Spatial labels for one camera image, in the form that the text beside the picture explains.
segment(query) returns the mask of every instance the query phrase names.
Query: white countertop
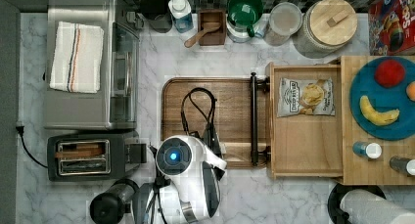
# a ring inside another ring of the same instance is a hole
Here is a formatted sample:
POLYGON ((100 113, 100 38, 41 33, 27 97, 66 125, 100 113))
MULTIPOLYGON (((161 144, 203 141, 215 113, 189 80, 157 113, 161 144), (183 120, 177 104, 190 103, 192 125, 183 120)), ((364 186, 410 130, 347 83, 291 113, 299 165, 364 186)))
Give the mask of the white countertop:
MULTIPOLYGON (((270 47, 254 38, 243 44, 187 49, 184 41, 196 28, 166 34, 147 27, 141 32, 139 62, 139 111, 137 132, 142 140, 158 146, 161 129, 161 90, 175 76, 250 77, 264 75, 269 62, 276 65, 327 63, 339 55, 368 55, 367 15, 358 16, 358 31, 344 48, 319 60, 300 55, 292 39, 280 47, 270 47)), ((46 83, 46 14, 22 14, 20 120, 25 125, 28 149, 46 162, 48 137, 59 132, 43 129, 43 98, 46 83)), ((19 143, 17 223, 93 223, 89 203, 114 181, 52 183, 47 171, 24 153, 19 143)), ((335 182, 326 178, 269 179, 265 169, 228 170, 220 182, 222 202, 218 215, 203 223, 330 223, 327 199, 335 182)), ((415 208, 415 192, 408 187, 384 189, 389 200, 415 208)))

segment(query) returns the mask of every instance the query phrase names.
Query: cereal box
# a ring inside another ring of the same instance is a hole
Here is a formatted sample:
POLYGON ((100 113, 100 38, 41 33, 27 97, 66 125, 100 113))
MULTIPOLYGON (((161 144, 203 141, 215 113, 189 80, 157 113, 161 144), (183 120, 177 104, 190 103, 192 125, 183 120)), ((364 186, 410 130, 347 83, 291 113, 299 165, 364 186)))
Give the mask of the cereal box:
POLYGON ((415 53, 415 0, 381 0, 369 9, 371 55, 415 53))

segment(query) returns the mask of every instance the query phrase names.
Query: toy banana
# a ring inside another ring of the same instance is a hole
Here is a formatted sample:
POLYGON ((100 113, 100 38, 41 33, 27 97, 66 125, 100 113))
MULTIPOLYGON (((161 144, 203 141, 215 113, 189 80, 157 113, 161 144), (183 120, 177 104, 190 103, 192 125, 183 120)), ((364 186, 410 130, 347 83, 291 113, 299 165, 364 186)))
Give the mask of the toy banana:
POLYGON ((387 112, 377 112, 370 104, 366 95, 360 97, 360 110, 363 116, 377 126, 385 126, 394 123, 399 117, 399 110, 390 110, 387 112))

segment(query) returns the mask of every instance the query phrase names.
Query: small bottle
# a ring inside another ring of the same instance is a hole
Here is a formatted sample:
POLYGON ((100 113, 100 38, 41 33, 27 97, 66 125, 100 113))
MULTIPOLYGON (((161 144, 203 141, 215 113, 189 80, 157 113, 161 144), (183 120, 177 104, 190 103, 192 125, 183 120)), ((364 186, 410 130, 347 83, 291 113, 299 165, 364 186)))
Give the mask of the small bottle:
POLYGON ((406 157, 392 157, 390 167, 398 172, 415 176, 415 159, 406 157))
POLYGON ((180 33, 193 28, 192 8, 188 0, 170 0, 168 8, 173 17, 174 26, 180 33))
POLYGON ((353 152, 361 157, 378 158, 382 154, 382 148, 377 143, 355 142, 353 152))

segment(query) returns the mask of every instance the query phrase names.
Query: blue plate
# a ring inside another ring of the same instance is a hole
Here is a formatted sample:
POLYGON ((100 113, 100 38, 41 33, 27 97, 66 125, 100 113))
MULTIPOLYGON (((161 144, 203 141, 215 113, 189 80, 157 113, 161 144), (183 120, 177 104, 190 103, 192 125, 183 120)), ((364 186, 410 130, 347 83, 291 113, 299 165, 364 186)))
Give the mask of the blue plate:
POLYGON ((415 65, 399 57, 382 57, 365 65, 354 77, 350 88, 351 113, 357 123, 369 134, 385 140, 400 140, 415 133, 415 102, 406 95, 406 86, 415 81, 415 65), (375 81, 375 71, 384 60, 396 60, 405 68, 405 78, 393 88, 384 88, 375 81), (376 126, 360 110, 360 97, 367 95, 378 112, 399 109, 397 121, 386 126, 376 126))

